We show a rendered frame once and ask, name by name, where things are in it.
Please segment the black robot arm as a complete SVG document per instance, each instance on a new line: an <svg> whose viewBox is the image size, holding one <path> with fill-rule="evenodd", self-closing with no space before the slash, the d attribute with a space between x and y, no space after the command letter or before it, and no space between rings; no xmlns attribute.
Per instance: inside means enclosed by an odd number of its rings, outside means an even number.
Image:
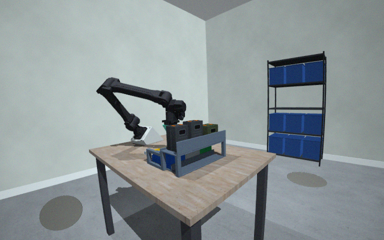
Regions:
<svg viewBox="0 0 384 240"><path fill-rule="evenodd" d="M114 77L109 77L106 80L107 81L105 81L96 92L105 97L112 107L119 113L125 122L125 127L133 132L134 139L140 140L148 128L139 126L140 119L133 113L130 114L113 93L122 93L158 103L165 108L166 112L175 111L173 113L174 121L183 121L185 117L186 103L183 100L173 99L172 94L169 91L151 90L121 83L118 78Z"/></svg>

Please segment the dark grey case with orange latches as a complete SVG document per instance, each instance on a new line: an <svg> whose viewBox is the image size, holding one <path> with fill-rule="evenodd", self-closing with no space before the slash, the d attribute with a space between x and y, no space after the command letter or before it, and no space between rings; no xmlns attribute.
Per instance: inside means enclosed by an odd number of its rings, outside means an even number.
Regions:
<svg viewBox="0 0 384 240"><path fill-rule="evenodd" d="M203 121L189 120L183 121L184 125L188 125L188 139L203 136Z"/></svg>
<svg viewBox="0 0 384 240"><path fill-rule="evenodd" d="M174 124L166 126L167 150L177 152L176 142L189 139L189 128L186 124Z"/></svg>

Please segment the grey open bin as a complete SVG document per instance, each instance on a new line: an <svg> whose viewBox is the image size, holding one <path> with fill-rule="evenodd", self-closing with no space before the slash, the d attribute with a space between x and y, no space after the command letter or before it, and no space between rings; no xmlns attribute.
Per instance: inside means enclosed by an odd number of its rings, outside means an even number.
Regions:
<svg viewBox="0 0 384 240"><path fill-rule="evenodd" d="M194 151L194 152L186 154L185 155L185 159L189 159L189 158L197 156L197 155L200 155L200 150L197 150L197 151Z"/></svg>

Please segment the blue bin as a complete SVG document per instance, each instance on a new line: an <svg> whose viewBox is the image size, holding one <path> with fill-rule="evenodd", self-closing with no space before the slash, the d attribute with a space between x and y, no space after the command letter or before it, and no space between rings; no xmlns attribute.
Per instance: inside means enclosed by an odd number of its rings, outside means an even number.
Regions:
<svg viewBox="0 0 384 240"><path fill-rule="evenodd" d="M171 169L171 165L175 163L175 157L172 155L169 155L167 153L165 154L165 157L166 157L166 167L168 169ZM181 156L181 161L185 160L185 159L186 159L185 155ZM161 165L161 157L160 156L153 154L152 155L152 161Z"/></svg>

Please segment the olive green case with orange latches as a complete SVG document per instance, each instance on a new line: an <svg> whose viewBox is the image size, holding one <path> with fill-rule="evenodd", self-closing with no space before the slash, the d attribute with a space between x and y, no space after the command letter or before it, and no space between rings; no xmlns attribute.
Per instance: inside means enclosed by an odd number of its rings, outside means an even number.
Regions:
<svg viewBox="0 0 384 240"><path fill-rule="evenodd" d="M218 132L218 124L203 124L203 136Z"/></svg>

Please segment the green open bin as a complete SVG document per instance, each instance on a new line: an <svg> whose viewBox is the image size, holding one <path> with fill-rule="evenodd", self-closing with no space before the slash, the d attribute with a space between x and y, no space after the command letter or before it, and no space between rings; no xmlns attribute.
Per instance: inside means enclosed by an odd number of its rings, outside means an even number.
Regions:
<svg viewBox="0 0 384 240"><path fill-rule="evenodd" d="M209 146L209 147L200 149L199 152L200 152L200 154L202 154L202 153L208 152L208 151L210 151L210 150L212 150L212 146Z"/></svg>

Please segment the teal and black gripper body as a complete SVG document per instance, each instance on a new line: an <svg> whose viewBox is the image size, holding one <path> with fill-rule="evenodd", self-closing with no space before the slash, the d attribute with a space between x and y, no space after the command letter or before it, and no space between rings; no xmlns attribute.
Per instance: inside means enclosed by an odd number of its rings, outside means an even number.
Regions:
<svg viewBox="0 0 384 240"><path fill-rule="evenodd" d="M169 125L169 126L178 124L180 120L174 120L174 113L175 111L165 112L166 120L162 120L162 123L164 123L164 125Z"/></svg>

